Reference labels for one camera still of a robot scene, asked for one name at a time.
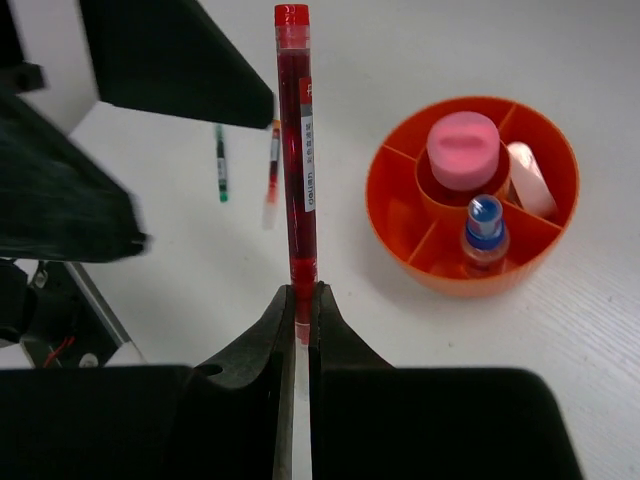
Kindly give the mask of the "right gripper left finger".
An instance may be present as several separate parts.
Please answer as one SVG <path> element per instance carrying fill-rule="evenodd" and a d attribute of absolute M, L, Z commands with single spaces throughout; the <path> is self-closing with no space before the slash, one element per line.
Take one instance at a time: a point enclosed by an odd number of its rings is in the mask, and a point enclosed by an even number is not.
<path fill-rule="evenodd" d="M 1 374 L 5 479 L 288 479 L 295 299 L 202 364 Z"/>

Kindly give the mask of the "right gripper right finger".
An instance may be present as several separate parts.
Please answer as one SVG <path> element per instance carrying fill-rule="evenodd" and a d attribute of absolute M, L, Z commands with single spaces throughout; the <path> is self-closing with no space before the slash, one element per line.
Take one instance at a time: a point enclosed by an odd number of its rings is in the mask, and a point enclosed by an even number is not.
<path fill-rule="evenodd" d="M 517 368 L 398 368 L 344 321 L 331 288 L 311 307 L 316 479 L 579 479 L 556 399 Z"/>

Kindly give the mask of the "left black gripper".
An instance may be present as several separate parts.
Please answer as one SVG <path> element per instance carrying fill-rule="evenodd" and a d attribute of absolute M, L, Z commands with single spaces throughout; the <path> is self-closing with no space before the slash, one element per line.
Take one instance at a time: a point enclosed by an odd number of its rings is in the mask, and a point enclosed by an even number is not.
<path fill-rule="evenodd" d="M 71 138 L 97 104 L 265 128 L 271 89 L 197 1 L 1 5 L 1 253 L 141 254 L 131 194 Z"/>

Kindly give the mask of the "green pen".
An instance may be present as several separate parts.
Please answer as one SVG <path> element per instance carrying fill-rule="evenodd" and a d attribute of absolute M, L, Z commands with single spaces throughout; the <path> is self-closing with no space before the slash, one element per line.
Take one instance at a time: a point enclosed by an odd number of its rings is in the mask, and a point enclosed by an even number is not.
<path fill-rule="evenodd" d="M 228 201 L 228 172 L 225 154 L 224 132 L 221 124 L 215 126 L 218 190 L 221 203 Z"/>

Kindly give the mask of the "clear blue spray bottle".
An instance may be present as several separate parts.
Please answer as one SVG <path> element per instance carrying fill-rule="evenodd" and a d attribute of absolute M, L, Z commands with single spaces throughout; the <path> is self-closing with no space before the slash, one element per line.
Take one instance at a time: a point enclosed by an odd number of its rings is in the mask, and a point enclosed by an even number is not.
<path fill-rule="evenodd" d="M 502 203 L 492 195 L 481 194 L 469 202 L 461 236 L 464 268 L 469 277 L 504 272 L 510 235 L 503 213 Z"/>

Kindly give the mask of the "orange capped red pen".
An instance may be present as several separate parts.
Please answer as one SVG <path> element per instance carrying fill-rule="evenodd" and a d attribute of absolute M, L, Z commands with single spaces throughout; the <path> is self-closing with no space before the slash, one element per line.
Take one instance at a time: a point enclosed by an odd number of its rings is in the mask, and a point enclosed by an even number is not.
<path fill-rule="evenodd" d="M 279 165 L 281 151 L 281 123 L 272 122 L 272 136 L 270 144 L 270 160 L 267 192 L 263 209 L 263 227 L 270 230 L 274 227 L 279 191 Z"/>

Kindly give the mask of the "pink white eraser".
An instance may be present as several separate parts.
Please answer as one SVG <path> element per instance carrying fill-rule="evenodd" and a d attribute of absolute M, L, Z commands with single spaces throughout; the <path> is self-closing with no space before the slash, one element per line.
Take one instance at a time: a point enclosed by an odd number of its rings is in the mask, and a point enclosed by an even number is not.
<path fill-rule="evenodd" d="M 507 199 L 535 216 L 552 218 L 557 204 L 532 149 L 523 142 L 511 142 L 507 151 L 511 165 Z"/>

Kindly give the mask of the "pink capped glue bottle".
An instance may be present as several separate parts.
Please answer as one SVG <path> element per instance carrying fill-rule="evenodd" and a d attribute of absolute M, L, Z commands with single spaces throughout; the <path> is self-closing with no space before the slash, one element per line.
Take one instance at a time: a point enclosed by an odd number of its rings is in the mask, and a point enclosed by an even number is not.
<path fill-rule="evenodd" d="M 426 152 L 433 176 L 440 185 L 459 192 L 477 190 L 498 170 L 498 128 L 489 117 L 478 112 L 451 113 L 431 127 Z"/>

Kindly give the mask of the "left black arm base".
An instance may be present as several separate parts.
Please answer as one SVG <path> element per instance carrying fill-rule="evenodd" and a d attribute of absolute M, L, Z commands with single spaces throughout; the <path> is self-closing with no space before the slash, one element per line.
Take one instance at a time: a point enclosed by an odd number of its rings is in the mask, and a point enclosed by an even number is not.
<path fill-rule="evenodd" d="M 145 363 L 83 265 L 1 260 L 3 369 Z"/>

